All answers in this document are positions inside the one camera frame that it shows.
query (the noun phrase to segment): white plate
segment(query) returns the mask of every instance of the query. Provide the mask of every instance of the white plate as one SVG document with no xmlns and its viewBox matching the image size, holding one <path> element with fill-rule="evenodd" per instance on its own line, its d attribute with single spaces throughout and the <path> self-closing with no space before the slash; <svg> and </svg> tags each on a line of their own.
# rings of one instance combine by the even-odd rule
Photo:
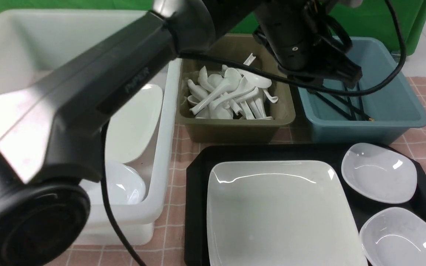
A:
<svg viewBox="0 0 426 266">
<path fill-rule="evenodd" d="M 206 208 L 211 266 L 367 266 L 343 188 L 324 162 L 220 163 Z"/>
<path fill-rule="evenodd" d="M 417 188 L 417 171 L 409 158 L 368 143 L 350 147 L 341 174 L 358 193 L 389 204 L 409 201 Z"/>
<path fill-rule="evenodd" d="M 426 266 L 426 223 L 393 207 L 372 216 L 359 233 L 374 266 Z"/>
<path fill-rule="evenodd" d="M 106 134 L 106 160 L 128 163 L 139 158 L 155 131 L 162 108 L 162 89 L 145 85 L 111 118 Z"/>
</svg>

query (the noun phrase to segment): white ceramic spoon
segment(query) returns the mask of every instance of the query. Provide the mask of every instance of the white ceramic spoon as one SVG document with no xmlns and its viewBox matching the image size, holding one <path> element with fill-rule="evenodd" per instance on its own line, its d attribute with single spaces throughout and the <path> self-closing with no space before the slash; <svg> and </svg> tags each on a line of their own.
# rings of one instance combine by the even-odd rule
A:
<svg viewBox="0 0 426 266">
<path fill-rule="evenodd" d="M 203 66 L 202 69 L 200 69 L 200 72 L 198 74 L 198 84 L 203 87 L 203 89 L 206 89 L 209 92 L 213 92 L 214 88 L 213 86 L 208 83 L 208 73 L 206 71 L 206 66 Z"/>
<path fill-rule="evenodd" d="M 272 116 L 266 116 L 264 118 L 256 118 L 256 120 L 274 120 L 274 118 L 272 118 Z"/>
<path fill-rule="evenodd" d="M 197 104 L 200 103 L 199 98 L 200 99 L 206 98 L 208 96 L 208 92 L 206 92 L 206 90 L 203 89 L 201 86 L 195 85 L 191 79 L 189 79 L 187 82 L 190 88 L 191 95 L 188 96 L 186 100 L 192 106 L 196 106 Z M 211 118 L 210 110 L 203 109 L 202 111 L 198 112 L 195 118 L 201 118 L 201 119 Z"/>
<path fill-rule="evenodd" d="M 213 86 L 213 88 L 218 87 L 221 82 L 223 81 L 223 76 L 220 74 L 211 74 L 208 77 L 208 84 L 210 84 L 211 86 Z"/>
<path fill-rule="evenodd" d="M 244 61 L 244 64 L 246 66 L 250 66 L 254 62 L 255 59 L 256 59 L 256 57 L 251 53 L 249 55 L 249 57 Z"/>
<path fill-rule="evenodd" d="M 268 87 L 272 86 L 272 81 L 270 79 L 261 77 L 248 71 L 244 71 L 243 69 L 238 69 L 238 71 L 247 78 L 247 81 L 258 88 L 267 89 Z"/>
<path fill-rule="evenodd" d="M 250 64 L 252 64 L 252 62 L 254 62 L 254 60 L 256 59 L 256 57 L 251 53 L 249 55 L 249 57 L 244 61 L 244 64 L 246 66 L 249 66 Z M 221 66 L 223 71 L 226 71 L 228 69 L 228 66 L 226 65 L 222 65 Z M 243 96 L 249 92 L 251 92 L 254 89 L 254 86 L 250 83 L 247 82 L 247 79 L 245 77 L 243 77 L 240 81 L 240 84 L 238 86 L 238 89 L 236 89 L 234 92 L 229 93 L 228 96 L 223 95 L 224 97 L 221 97 L 215 101 L 213 101 L 213 107 L 218 106 L 219 104 L 221 104 L 223 101 L 227 101 L 230 100 L 230 98 L 236 98 L 239 96 Z"/>
<path fill-rule="evenodd" d="M 192 106 L 195 106 L 197 104 L 200 103 L 200 100 L 197 99 L 195 96 L 190 95 L 186 98 L 186 100 L 188 101 L 189 104 L 191 104 Z"/>
<path fill-rule="evenodd" d="M 203 109 L 202 111 L 200 111 L 195 118 L 197 119 L 210 119 L 210 110 L 208 110 L 207 108 Z"/>
<path fill-rule="evenodd" d="M 217 88 L 221 84 L 223 79 L 224 79 L 223 76 L 221 76 L 220 74 L 211 74 L 208 77 L 208 83 L 214 88 Z M 212 108 L 212 103 L 208 104 L 209 113 L 213 113 L 213 117 L 215 117 L 216 119 L 233 119 L 233 111 L 236 114 L 242 111 L 241 107 L 235 101 L 229 101 L 228 103 L 223 104 L 223 108 L 221 109 L 226 109 L 226 111 L 228 111 L 228 114 L 225 111 L 220 110 L 218 106 L 215 106 L 214 108 Z"/>
<path fill-rule="evenodd" d="M 240 81 L 238 89 L 236 89 L 232 93 L 228 93 L 226 96 L 222 96 L 222 97 L 212 101 L 211 105 L 212 105 L 213 109 L 215 109 L 221 103 L 223 103 L 225 101 L 233 101 L 232 99 L 237 98 L 239 96 L 243 96 L 247 93 L 250 93 L 253 90 L 254 90 L 254 86 L 252 86 L 251 83 L 247 82 L 247 79 L 243 77 Z"/>
<path fill-rule="evenodd" d="M 241 74 L 234 69 L 228 68 L 225 72 L 225 78 L 221 84 L 210 94 L 208 97 L 203 99 L 199 104 L 190 109 L 190 111 L 196 115 L 199 111 L 203 110 L 208 106 L 211 101 L 215 100 L 218 96 L 225 92 L 235 91 L 241 80 Z"/>
<path fill-rule="evenodd" d="M 211 74 L 208 77 L 208 83 L 211 86 L 213 86 L 213 88 L 217 88 L 221 84 L 222 81 L 223 81 L 223 76 L 221 76 L 220 74 Z M 240 106 L 237 103 L 235 103 L 235 101 L 228 101 L 227 103 L 223 104 L 223 107 L 226 108 L 226 109 L 232 108 L 235 113 L 241 111 Z"/>
<path fill-rule="evenodd" d="M 246 102 L 241 102 L 240 106 L 243 109 L 243 115 L 246 117 L 247 120 L 256 119 L 254 117 L 254 114 L 252 113 L 251 109 L 249 108 L 249 105 L 247 105 Z"/>
<path fill-rule="evenodd" d="M 239 96 L 237 98 L 234 99 L 235 102 L 237 103 L 241 103 L 241 102 L 245 102 L 251 98 L 256 97 L 257 95 L 259 95 L 259 89 L 257 87 L 255 87 L 250 93 L 247 93 L 243 96 Z"/>
<path fill-rule="evenodd" d="M 256 103 L 254 102 L 254 98 L 251 98 L 249 100 L 246 101 L 247 105 L 249 105 L 252 113 L 254 114 L 254 116 L 256 118 L 264 118 L 265 115 L 263 115 L 260 111 L 259 108 L 257 107 Z"/>
<path fill-rule="evenodd" d="M 261 113 L 261 117 L 266 117 L 266 108 L 264 107 L 264 97 L 262 96 L 262 91 L 259 91 L 259 94 L 253 99 L 257 109 L 259 110 L 259 113 Z"/>
<path fill-rule="evenodd" d="M 218 107 L 216 109 L 211 109 L 211 108 L 205 108 L 203 110 L 209 109 L 210 110 L 210 114 L 211 114 L 211 118 L 213 119 L 233 119 L 233 111 L 231 111 L 231 109 L 225 109 L 225 108 L 221 108 Z"/>
<path fill-rule="evenodd" d="M 191 95 L 193 95 L 195 98 L 197 99 L 205 99 L 206 97 L 208 97 L 208 92 L 203 89 L 201 86 L 198 86 L 197 84 L 195 84 L 193 82 L 193 80 L 189 79 L 186 82 L 188 89 L 190 89 L 190 93 Z"/>
<path fill-rule="evenodd" d="M 225 75 L 225 73 L 226 73 L 226 70 L 228 69 L 229 67 L 227 66 L 227 65 L 221 65 L 221 72 L 220 72 L 220 75 L 222 75 L 223 77 L 224 77 L 224 75 Z"/>
<path fill-rule="evenodd" d="M 269 91 L 267 89 L 262 89 L 262 91 L 266 95 L 266 97 L 269 100 L 269 102 L 271 102 L 271 103 L 274 104 L 274 103 L 277 103 L 277 101 L 279 101 L 279 97 L 270 95 L 270 93 L 269 93 Z"/>
</svg>

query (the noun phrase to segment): pink checkered tablecloth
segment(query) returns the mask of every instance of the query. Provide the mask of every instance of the pink checkered tablecloth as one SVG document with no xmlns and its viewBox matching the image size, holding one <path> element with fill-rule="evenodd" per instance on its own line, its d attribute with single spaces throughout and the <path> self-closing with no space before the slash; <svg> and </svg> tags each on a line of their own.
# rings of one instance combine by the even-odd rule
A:
<svg viewBox="0 0 426 266">
<path fill-rule="evenodd" d="M 426 78 L 408 78 L 426 109 Z M 306 118 L 298 115 L 291 127 L 281 128 L 271 144 L 309 142 Z M 135 250 L 148 266 L 183 266 L 186 168 L 210 144 L 192 143 L 185 127 L 175 126 L 170 179 L 164 210 L 155 222 L 154 237 Z M 391 145 L 421 163 L 426 172 L 426 127 L 411 129 Z M 135 266 L 122 246 L 73 246 L 47 266 Z"/>
</svg>

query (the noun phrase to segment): chopstick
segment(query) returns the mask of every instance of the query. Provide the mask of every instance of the chopstick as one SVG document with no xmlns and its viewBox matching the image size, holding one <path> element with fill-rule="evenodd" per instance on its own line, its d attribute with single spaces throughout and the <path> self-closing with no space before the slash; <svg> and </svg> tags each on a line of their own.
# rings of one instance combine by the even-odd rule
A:
<svg viewBox="0 0 426 266">
<path fill-rule="evenodd" d="M 340 101 L 342 104 L 348 106 L 348 102 L 343 100 L 340 96 L 336 96 L 336 95 L 331 95 L 333 96 L 333 98 L 335 98 L 336 100 Z M 348 106 L 349 108 L 353 109 L 353 111 L 355 111 L 356 113 L 360 114 L 365 120 L 367 121 L 375 121 L 374 118 L 368 116 L 364 111 L 361 111 L 359 108 L 356 108 L 354 106 Z"/>
<path fill-rule="evenodd" d="M 330 100 L 326 99 L 325 96 L 321 95 L 318 92 L 315 92 L 315 95 L 322 100 L 323 102 L 325 102 L 327 105 L 329 105 L 331 108 L 333 108 L 336 112 L 338 112 L 340 115 L 342 115 L 343 117 L 345 117 L 346 119 L 352 121 L 353 117 L 350 116 L 347 112 L 343 111 L 341 108 L 339 108 L 338 106 L 336 106 L 336 104 L 332 103 Z"/>
<path fill-rule="evenodd" d="M 344 82 L 342 82 L 343 83 L 343 89 L 345 90 L 345 91 L 348 91 L 348 87 L 346 87 L 345 86 L 345 83 Z M 353 103 L 351 102 L 351 98 L 349 97 L 349 96 L 347 96 L 346 97 L 346 99 L 348 100 L 348 107 L 350 107 L 350 106 L 353 106 Z M 351 117 L 353 118 L 353 121 L 357 121 L 357 119 L 356 119 L 356 114 L 355 114 L 355 112 L 353 111 L 353 109 L 349 109 L 349 112 L 351 113 Z"/>
<path fill-rule="evenodd" d="M 361 91 L 361 86 L 359 85 L 359 82 L 357 84 L 357 91 Z M 362 96 L 358 97 L 359 99 L 359 109 L 364 113 L 364 105 L 362 104 Z"/>
</svg>

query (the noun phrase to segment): green backdrop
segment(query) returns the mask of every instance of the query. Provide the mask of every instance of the green backdrop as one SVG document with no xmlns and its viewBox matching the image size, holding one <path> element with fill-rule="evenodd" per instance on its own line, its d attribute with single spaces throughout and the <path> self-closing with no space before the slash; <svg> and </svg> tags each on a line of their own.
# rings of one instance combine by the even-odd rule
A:
<svg viewBox="0 0 426 266">
<path fill-rule="evenodd" d="M 426 0 L 392 0 L 402 32 L 412 54 L 426 20 Z M 84 8 L 101 10 L 148 10 L 152 0 L 0 0 L 0 12 L 14 8 Z M 364 0 L 358 8 L 338 5 L 332 15 L 351 36 L 374 37 L 390 51 L 399 50 L 392 19 L 383 0 Z M 232 32 L 251 33 L 257 27 L 252 15 Z"/>
</svg>

